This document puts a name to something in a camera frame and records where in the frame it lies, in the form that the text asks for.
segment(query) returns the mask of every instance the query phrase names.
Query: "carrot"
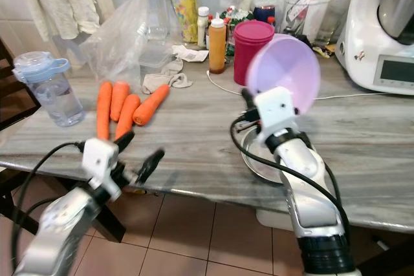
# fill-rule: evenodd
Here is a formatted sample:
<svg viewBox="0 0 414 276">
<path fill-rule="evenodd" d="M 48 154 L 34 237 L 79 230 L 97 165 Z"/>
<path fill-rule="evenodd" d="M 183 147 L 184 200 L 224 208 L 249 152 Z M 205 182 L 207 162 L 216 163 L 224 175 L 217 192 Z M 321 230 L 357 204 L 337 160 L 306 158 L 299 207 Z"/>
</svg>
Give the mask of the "carrot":
<svg viewBox="0 0 414 276">
<path fill-rule="evenodd" d="M 117 122 L 121 115 L 122 105 L 129 94 L 129 85 L 125 81 L 117 81 L 112 91 L 111 120 Z"/>
<path fill-rule="evenodd" d="M 118 139 L 132 128 L 132 115 L 140 105 L 140 98 L 135 94 L 130 94 L 122 106 L 118 125 L 116 126 L 115 139 Z"/>
<path fill-rule="evenodd" d="M 154 115 L 154 112 L 169 93 L 169 86 L 161 85 L 153 94 L 151 94 L 141 106 L 134 112 L 133 119 L 137 125 L 145 125 Z"/>
<path fill-rule="evenodd" d="M 112 85 L 103 82 L 99 88 L 96 104 L 96 135 L 100 139 L 109 139 L 109 110 L 111 108 Z"/>
</svg>

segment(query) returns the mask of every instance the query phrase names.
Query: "white bottle cap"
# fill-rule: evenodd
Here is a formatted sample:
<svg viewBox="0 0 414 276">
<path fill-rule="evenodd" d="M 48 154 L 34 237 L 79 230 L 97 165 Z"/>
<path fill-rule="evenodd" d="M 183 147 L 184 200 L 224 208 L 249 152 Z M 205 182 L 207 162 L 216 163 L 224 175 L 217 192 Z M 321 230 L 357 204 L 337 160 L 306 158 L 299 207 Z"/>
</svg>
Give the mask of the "white bottle cap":
<svg viewBox="0 0 414 276">
<path fill-rule="evenodd" d="M 214 28 L 224 27 L 224 21 L 222 19 L 213 19 L 212 20 L 212 27 L 214 27 Z"/>
<path fill-rule="evenodd" d="M 199 7 L 199 16 L 208 16 L 209 12 L 210 12 L 210 10 L 208 9 L 207 6 Z"/>
</svg>

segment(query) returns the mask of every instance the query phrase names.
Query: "kitchen counter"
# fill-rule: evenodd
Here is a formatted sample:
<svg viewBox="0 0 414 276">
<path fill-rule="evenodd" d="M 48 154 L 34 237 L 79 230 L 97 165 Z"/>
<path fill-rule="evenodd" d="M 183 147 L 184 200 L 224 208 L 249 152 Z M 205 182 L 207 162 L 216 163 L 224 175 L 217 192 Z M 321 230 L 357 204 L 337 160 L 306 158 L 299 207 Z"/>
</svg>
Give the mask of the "kitchen counter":
<svg viewBox="0 0 414 276">
<path fill-rule="evenodd" d="M 368 92 L 350 81 L 334 59 L 320 59 L 320 64 L 319 97 Z M 135 139 L 120 159 L 130 169 L 140 167 L 147 155 L 163 147 L 166 155 L 145 189 L 286 212 L 283 186 L 256 178 L 228 134 L 231 121 L 244 110 L 243 99 L 211 84 L 207 68 L 208 62 L 185 64 L 194 85 L 172 89 L 151 123 L 134 127 Z M 212 78 L 240 90 L 232 68 Z M 87 112 L 84 121 L 57 127 L 40 109 L 1 147 L 0 166 L 29 171 L 58 144 L 95 135 L 95 80 L 85 74 L 72 78 L 71 85 Z M 333 98 L 316 101 L 298 119 L 336 175 L 354 225 L 414 232 L 413 104 L 410 97 L 394 95 Z M 75 148 L 66 147 L 40 172 L 84 180 L 80 161 Z"/>
</svg>

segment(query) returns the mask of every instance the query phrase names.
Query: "beige tile floor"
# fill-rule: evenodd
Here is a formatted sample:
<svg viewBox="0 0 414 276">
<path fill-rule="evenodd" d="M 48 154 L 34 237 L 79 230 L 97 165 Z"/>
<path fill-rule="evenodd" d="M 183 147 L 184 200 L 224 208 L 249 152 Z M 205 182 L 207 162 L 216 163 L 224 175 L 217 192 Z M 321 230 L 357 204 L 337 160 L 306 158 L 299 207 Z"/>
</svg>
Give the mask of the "beige tile floor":
<svg viewBox="0 0 414 276">
<path fill-rule="evenodd" d="M 24 208 L 61 193 L 50 178 L 36 177 Z M 127 228 L 122 243 L 109 242 L 90 229 L 70 276 L 302 275 L 294 235 L 260 225 L 252 209 L 184 196 L 134 193 L 124 193 L 109 207 Z M 11 221 L 0 217 L 0 275 L 4 276 L 11 275 L 10 230 Z M 383 234 L 390 244 L 406 238 L 353 228 L 357 262 L 381 252 L 371 241 L 373 233 Z M 30 233 L 22 234 L 20 256 L 31 239 Z"/>
</svg>

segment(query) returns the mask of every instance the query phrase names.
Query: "red cup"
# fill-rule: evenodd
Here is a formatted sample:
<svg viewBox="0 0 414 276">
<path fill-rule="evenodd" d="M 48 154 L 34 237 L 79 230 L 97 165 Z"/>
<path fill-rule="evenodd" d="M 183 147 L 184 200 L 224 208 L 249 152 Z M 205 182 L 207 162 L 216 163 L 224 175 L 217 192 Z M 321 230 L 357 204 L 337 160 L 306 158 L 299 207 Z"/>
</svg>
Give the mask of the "red cup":
<svg viewBox="0 0 414 276">
<path fill-rule="evenodd" d="M 274 35 L 274 27 L 260 21 L 245 21 L 234 29 L 234 81 L 246 85 L 248 66 Z"/>
</svg>

